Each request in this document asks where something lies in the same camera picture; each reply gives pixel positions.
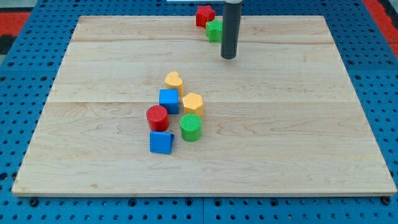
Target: blue pegboard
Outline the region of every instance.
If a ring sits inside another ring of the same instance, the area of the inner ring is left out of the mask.
[[[222,14],[222,5],[214,5]],[[194,15],[164,0],[40,0],[0,68],[2,223],[397,223],[398,196],[17,198],[11,194],[80,15]],[[323,15],[398,181],[398,62],[361,1],[245,0],[244,15]]]

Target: yellow heart block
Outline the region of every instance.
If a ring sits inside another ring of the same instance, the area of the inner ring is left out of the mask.
[[[201,95],[189,93],[182,98],[182,104],[184,105],[184,114],[192,113],[198,116],[203,115],[203,101]]]
[[[183,96],[184,95],[184,86],[183,86],[183,81],[180,78],[180,75],[176,71],[170,72],[165,80],[165,87],[166,88],[175,88],[178,90],[178,96]]]

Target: green block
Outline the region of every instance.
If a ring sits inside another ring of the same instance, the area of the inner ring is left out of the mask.
[[[211,22],[206,23],[206,36],[209,38],[209,42],[221,43],[221,34],[223,33],[223,22],[215,19]]]
[[[201,136],[201,119],[196,114],[186,114],[180,120],[181,137],[186,141],[196,141]]]

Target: wooden board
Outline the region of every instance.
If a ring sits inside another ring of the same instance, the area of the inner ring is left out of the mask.
[[[149,152],[172,70],[203,136]],[[193,17],[84,16],[12,191],[38,197],[391,195],[396,187],[323,17],[243,17],[223,60]]]

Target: blue cube block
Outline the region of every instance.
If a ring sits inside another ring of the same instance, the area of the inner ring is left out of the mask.
[[[151,152],[170,154],[172,152],[174,134],[151,131],[149,149]]]
[[[160,90],[159,104],[164,106],[169,114],[179,114],[178,90],[177,89]]]

